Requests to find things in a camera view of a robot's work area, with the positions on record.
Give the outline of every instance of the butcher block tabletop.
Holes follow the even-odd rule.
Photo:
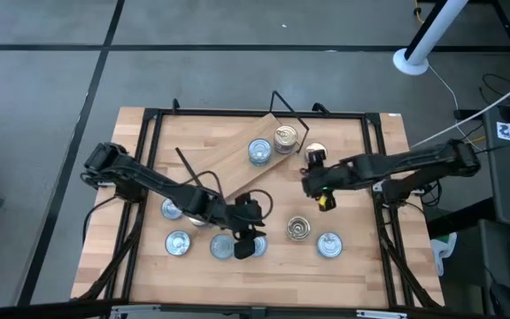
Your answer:
[[[140,107],[122,107],[113,131],[112,141],[124,145],[131,155],[135,154],[143,112],[144,108]],[[380,115],[387,153],[408,151],[400,115]],[[176,182],[183,182],[179,178],[186,176],[186,168],[175,147],[179,147],[187,158],[192,157],[225,141],[257,119],[164,115],[154,169]],[[299,128],[296,119],[278,120]],[[326,165],[365,152],[360,121],[304,121],[310,127],[304,147],[314,142],[324,144],[328,149]],[[151,123],[142,163],[147,160],[153,127]],[[376,152],[372,126],[370,133]],[[242,261],[233,257],[220,261],[210,254],[212,238],[220,233],[230,234],[229,230],[198,228],[185,217],[169,221],[160,212],[164,198],[150,192],[130,301],[220,306],[388,307],[369,190],[336,191],[337,208],[320,212],[314,199],[307,198],[302,191],[301,167],[305,167],[302,152],[288,157],[240,190],[263,189],[274,200],[273,212],[265,220],[266,227],[261,228],[267,233],[267,251],[260,257]],[[100,189],[96,203],[111,197],[113,191],[113,187]],[[268,199],[257,193],[252,196],[266,211]],[[421,204],[415,196],[411,196],[409,201],[418,206]],[[73,297],[83,294],[111,260],[122,207],[123,202],[115,199],[93,213],[73,284]],[[408,266],[430,296],[443,305],[424,216],[411,206],[400,207],[398,211]],[[311,224],[311,233],[304,241],[295,242],[287,237],[287,222],[294,216],[303,216]],[[183,256],[176,257],[166,252],[165,239],[173,230],[185,230],[190,234],[192,245]],[[322,258],[316,250],[319,235],[327,231],[335,232],[344,243],[342,253],[334,259]],[[124,262],[118,272],[114,297],[121,294],[125,267]],[[400,276],[394,264],[392,267],[398,303],[404,304]]]

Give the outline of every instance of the white pole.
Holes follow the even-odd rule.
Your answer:
[[[461,10],[466,6],[468,0],[447,0],[440,12],[436,12],[437,16],[432,20],[427,18],[425,23],[429,23],[428,29],[426,26],[421,28],[419,34],[420,41],[416,42],[417,35],[411,43],[412,52],[406,58],[407,49],[401,49],[393,56],[393,63],[404,74],[420,75],[425,73],[429,68],[427,56],[430,54],[434,46],[440,41],[444,32],[456,19]]]

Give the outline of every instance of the white cable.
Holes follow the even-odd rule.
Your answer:
[[[436,70],[434,68],[432,68],[431,65],[429,65],[429,68],[430,70],[432,70],[432,72],[434,72],[434,75],[440,79],[440,81],[445,85],[445,87],[450,91],[450,93],[452,93],[452,97],[453,97],[453,103],[456,105],[456,110],[459,110],[460,109],[460,106],[458,105],[458,99],[456,98],[456,94],[453,92],[453,89],[450,88],[450,86],[448,85],[448,83],[446,83],[446,81],[444,81],[444,79],[440,76],[440,74],[438,74],[436,72]],[[478,151],[482,151],[482,149],[480,149],[479,147],[477,147],[477,145],[474,144],[474,142],[472,142],[469,137],[466,135],[466,133],[464,133],[464,131],[461,130],[460,127],[456,127],[458,129],[458,131],[464,136],[464,138],[466,139],[466,141],[470,144],[472,144]]]
[[[481,111],[479,111],[478,113],[475,113],[474,115],[472,115],[472,116],[468,117],[467,119],[465,119],[465,120],[463,120],[463,121],[461,121],[461,122],[459,122],[459,123],[456,123],[456,124],[454,124],[454,125],[450,126],[449,128],[444,129],[444,130],[442,130],[442,131],[440,131],[440,132],[436,133],[435,135],[433,135],[433,136],[431,136],[431,137],[429,137],[429,138],[426,138],[426,139],[424,139],[424,140],[420,141],[419,143],[417,143],[417,144],[415,144],[415,145],[411,146],[411,148],[414,148],[414,147],[416,147],[416,146],[418,146],[418,145],[424,144],[424,143],[428,142],[429,140],[433,139],[434,137],[441,136],[443,133],[445,133],[445,132],[449,131],[450,129],[457,128],[457,127],[459,127],[461,124],[463,124],[463,123],[465,123],[465,122],[467,122],[467,121],[471,121],[471,120],[473,120],[473,119],[474,119],[474,118],[476,118],[477,116],[479,116],[479,115],[481,115],[481,114],[483,114],[483,113],[485,113],[485,112],[489,111],[492,107],[494,107],[494,106],[498,105],[499,103],[503,102],[503,101],[504,101],[506,98],[508,98],[509,96],[510,96],[510,92],[508,92],[508,93],[507,93],[507,94],[505,94],[503,97],[501,97],[500,99],[498,99],[497,101],[495,101],[492,105],[489,105],[489,106],[485,107],[484,109],[482,109],[482,110],[481,110]]]

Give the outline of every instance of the wooden board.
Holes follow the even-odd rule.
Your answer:
[[[185,129],[186,124],[182,125],[182,121],[187,120],[169,117],[163,125],[169,125],[175,129]],[[204,147],[208,146],[209,148],[203,151],[198,149],[182,151],[180,146],[179,148],[195,174],[204,171],[214,172],[220,179],[224,198],[230,198],[242,187],[289,157],[289,155],[280,154],[273,149],[269,162],[265,166],[257,167],[251,164],[247,156],[247,147],[255,138],[264,138],[273,145],[274,132],[280,126],[281,123],[269,113],[260,119],[244,123],[243,129],[232,136],[224,134],[223,136],[211,136],[217,137],[217,139],[205,139]],[[190,174],[187,171],[177,170],[173,171],[170,177],[176,182],[184,182],[190,179]],[[203,186],[218,190],[217,183],[212,176],[203,175],[199,177],[199,180]]]
[[[113,141],[136,141],[143,109],[122,108]],[[135,123],[127,123],[129,117]],[[242,126],[255,121],[248,117],[166,116],[163,119],[155,169],[169,177],[185,171],[174,147],[187,152],[201,152],[212,146],[213,136],[232,136]],[[294,124],[294,119],[281,119]],[[306,143],[321,142],[328,148],[327,165],[364,151],[359,121],[305,120],[310,126]],[[383,137],[388,153],[404,152],[407,142],[402,119],[382,114]],[[302,156],[291,156],[263,174],[241,191],[261,188],[274,196],[274,211],[263,229],[267,234],[265,255],[244,261],[219,261],[209,252],[209,242],[216,229],[197,229],[187,219],[171,222],[162,217],[162,197],[153,194],[147,205],[145,223],[131,292],[134,302],[158,302],[216,305],[267,305],[300,307],[387,307],[375,216],[368,191],[337,191],[338,208],[321,213],[313,199],[301,190],[298,169]],[[112,190],[98,192],[97,202],[111,196]],[[266,200],[258,198],[263,209]],[[409,199],[420,204],[419,199]],[[120,201],[96,211],[89,226],[86,245],[73,286],[73,296],[87,290],[111,258],[120,219]],[[424,216],[410,206],[399,209],[399,219],[409,267],[423,287],[439,303],[443,297],[430,249]],[[304,242],[287,239],[287,220],[303,215],[313,231]],[[172,230],[186,230],[192,247],[183,257],[166,253],[164,241]],[[344,251],[337,259],[322,259],[315,242],[324,231],[334,231],[344,241]],[[397,270],[394,281],[398,300],[403,303]]]

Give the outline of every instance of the metal can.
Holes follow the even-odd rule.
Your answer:
[[[226,260],[234,254],[234,239],[228,235],[219,234],[212,238],[210,253],[219,260]]]
[[[274,132],[274,150],[281,154],[288,154],[297,143],[298,133],[289,125],[283,125]]]
[[[303,240],[310,234],[310,222],[300,216],[291,218],[287,224],[287,234],[292,240]]]
[[[255,238],[255,253],[253,257],[259,257],[267,250],[267,239],[265,237]]]
[[[163,201],[163,205],[160,207],[160,212],[168,220],[174,221],[182,217],[182,210],[174,205],[170,198]]]
[[[166,237],[165,248],[173,256],[182,256],[190,249],[190,236],[185,231],[175,230]]]
[[[271,144],[263,138],[256,138],[247,148],[249,161],[255,166],[264,166],[271,158]]]
[[[207,224],[208,224],[207,222],[202,222],[202,221],[197,220],[197,219],[194,219],[194,218],[192,218],[192,217],[189,217],[188,219],[189,219],[189,220],[192,222],[192,224],[193,224],[194,226],[196,226],[196,227],[203,227],[203,226],[205,226],[205,225],[207,225]]]
[[[305,149],[305,160],[308,162],[308,154],[314,151],[324,150],[324,153],[326,156],[328,156],[328,150],[326,149],[326,146],[320,143],[311,143],[308,146],[306,146]]]
[[[318,237],[318,253],[326,258],[335,258],[342,253],[342,239],[332,232],[323,233]]]

